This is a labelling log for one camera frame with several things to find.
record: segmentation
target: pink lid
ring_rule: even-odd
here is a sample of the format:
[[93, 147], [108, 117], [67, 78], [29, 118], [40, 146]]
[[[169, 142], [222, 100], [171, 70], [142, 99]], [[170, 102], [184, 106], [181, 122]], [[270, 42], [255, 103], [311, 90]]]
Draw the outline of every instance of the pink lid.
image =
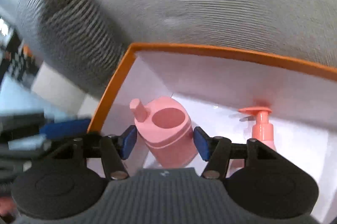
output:
[[140, 135], [153, 147], [173, 143], [191, 127], [185, 108], [170, 97], [160, 97], [145, 106], [139, 99], [134, 99], [130, 109]]

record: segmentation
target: blue object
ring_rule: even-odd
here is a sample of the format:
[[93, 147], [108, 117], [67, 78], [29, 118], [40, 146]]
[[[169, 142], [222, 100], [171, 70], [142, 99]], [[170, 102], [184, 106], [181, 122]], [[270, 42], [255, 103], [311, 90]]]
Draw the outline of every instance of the blue object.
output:
[[47, 139], [60, 139], [85, 134], [91, 119], [69, 120], [58, 123], [49, 123], [40, 129]]
[[200, 127], [195, 127], [193, 130], [193, 142], [196, 146], [201, 158], [204, 161], [209, 161], [210, 159], [210, 149], [208, 144], [208, 139], [210, 137], [204, 132]]
[[122, 160], [126, 160], [134, 148], [137, 142], [137, 128], [135, 125], [131, 125], [124, 131], [124, 133], [118, 138], [118, 144], [121, 147], [120, 157]]

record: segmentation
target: pink cup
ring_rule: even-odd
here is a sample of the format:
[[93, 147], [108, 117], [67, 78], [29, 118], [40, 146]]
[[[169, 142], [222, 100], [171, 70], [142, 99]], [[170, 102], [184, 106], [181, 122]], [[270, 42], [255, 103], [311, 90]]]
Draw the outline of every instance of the pink cup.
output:
[[134, 123], [151, 153], [163, 168], [180, 168], [197, 154], [191, 119], [184, 107], [169, 97], [142, 105], [133, 99]]

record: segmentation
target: pump dispenser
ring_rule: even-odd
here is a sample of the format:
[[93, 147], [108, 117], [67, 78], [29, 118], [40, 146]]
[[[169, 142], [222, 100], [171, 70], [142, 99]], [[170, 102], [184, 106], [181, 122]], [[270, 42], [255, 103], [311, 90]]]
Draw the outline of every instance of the pump dispenser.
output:
[[256, 117], [256, 124], [252, 129], [252, 138], [256, 138], [276, 151], [274, 144], [274, 126], [269, 123], [269, 114], [272, 110], [268, 107], [257, 106], [241, 108], [239, 112]]

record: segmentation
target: pink pump bottle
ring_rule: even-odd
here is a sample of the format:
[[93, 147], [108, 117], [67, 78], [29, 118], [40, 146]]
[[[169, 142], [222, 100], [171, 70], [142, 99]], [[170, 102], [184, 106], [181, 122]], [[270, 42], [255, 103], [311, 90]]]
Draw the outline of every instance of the pink pump bottle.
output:
[[252, 129], [252, 138], [256, 138], [276, 151], [274, 144], [274, 126], [269, 123], [269, 114], [272, 110], [268, 107], [257, 106], [242, 108], [239, 109], [239, 112], [256, 117], [256, 124]]
[[180, 168], [197, 154], [191, 119], [176, 100], [160, 97], [143, 105], [133, 99], [130, 109], [139, 134], [163, 168]]

